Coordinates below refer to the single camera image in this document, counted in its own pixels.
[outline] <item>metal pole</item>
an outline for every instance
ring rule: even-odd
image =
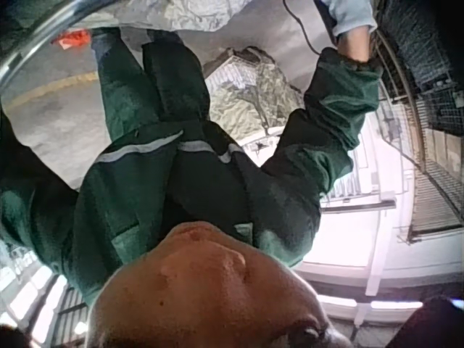
[[[0,95],[8,83],[29,61],[30,58],[47,42],[58,36],[63,30],[102,9],[117,0],[66,0],[43,16],[29,35],[17,43],[0,64]]]

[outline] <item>jacket sleeve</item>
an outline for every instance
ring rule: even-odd
[[[365,114],[377,109],[380,76],[373,62],[356,63],[324,49],[304,94],[305,109],[292,112],[275,154],[262,166],[312,215],[313,230],[321,196],[352,170],[347,152],[359,145]],[[316,231],[310,231],[311,241]]]
[[[0,118],[0,238],[32,249],[62,272],[78,193],[54,174]]]

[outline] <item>man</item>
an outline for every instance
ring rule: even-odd
[[[149,31],[142,69],[115,29],[95,30],[112,144],[70,189],[1,116],[1,237],[32,248],[93,305],[89,347],[347,347],[288,267],[310,250],[320,196],[352,169],[380,72],[368,0],[326,0],[325,49],[306,109],[258,168],[207,120],[201,65]]]

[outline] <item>reflective stripe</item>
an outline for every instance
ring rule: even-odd
[[[206,141],[201,140],[180,143],[178,145],[178,149],[185,152],[212,152],[213,154],[216,154],[216,151],[211,147],[211,145],[209,145]],[[236,144],[229,144],[227,151],[217,157],[222,163],[229,163],[232,160],[231,155],[234,152],[244,153],[244,150]]]
[[[161,138],[157,139],[155,141],[152,141],[151,143],[147,144],[142,144],[142,145],[127,145],[124,147],[121,147],[119,150],[115,152],[110,152],[108,154],[101,154],[100,156],[97,157],[95,163],[99,162],[115,162],[119,160],[121,157],[127,155],[127,154],[146,154],[148,152],[153,152],[155,150],[158,150],[160,147],[163,147],[164,145],[168,145],[169,143],[172,143],[174,140],[176,140],[179,136],[183,134],[183,131],[181,130],[179,133],[174,134],[172,136],[168,136],[167,138]]]

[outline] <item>fluorescent light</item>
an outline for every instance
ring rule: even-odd
[[[54,310],[57,307],[59,299],[65,290],[66,283],[66,278],[61,275],[58,277],[57,282],[53,285],[53,288],[51,288],[50,294],[46,298],[46,305],[51,310]]]
[[[32,276],[31,281],[36,286],[36,288],[40,290],[45,286],[46,281],[49,280],[50,277],[51,277],[50,268],[46,266],[42,266],[38,269],[36,274]]]
[[[16,318],[20,320],[24,318],[30,306],[34,303],[37,295],[37,289],[34,287],[34,285],[32,285],[31,282],[24,285],[24,287],[9,305],[14,315],[16,315]]]
[[[453,305],[457,308],[460,308],[461,310],[464,310],[464,301],[461,299],[452,299],[451,302]]]
[[[5,290],[13,280],[16,279],[15,273],[11,268],[4,267],[0,269],[0,291]]]
[[[344,299],[342,297],[332,297],[326,295],[318,295],[318,300],[323,303],[330,303],[331,305],[345,306],[345,307],[356,307],[357,303],[353,299]]]
[[[15,320],[12,317],[10,317],[7,312],[4,312],[0,315],[0,324],[8,325],[8,326],[11,326],[12,328],[17,327]]]
[[[84,334],[85,332],[87,332],[88,330],[88,326],[87,324],[83,323],[82,321],[80,321],[74,328],[74,333],[76,335],[82,335]]]
[[[414,310],[421,308],[422,302],[372,301],[370,306],[374,310]]]
[[[38,315],[37,322],[32,330],[32,337],[38,343],[44,343],[47,333],[49,332],[51,320],[53,319],[53,310],[49,306],[43,306],[40,314]]]

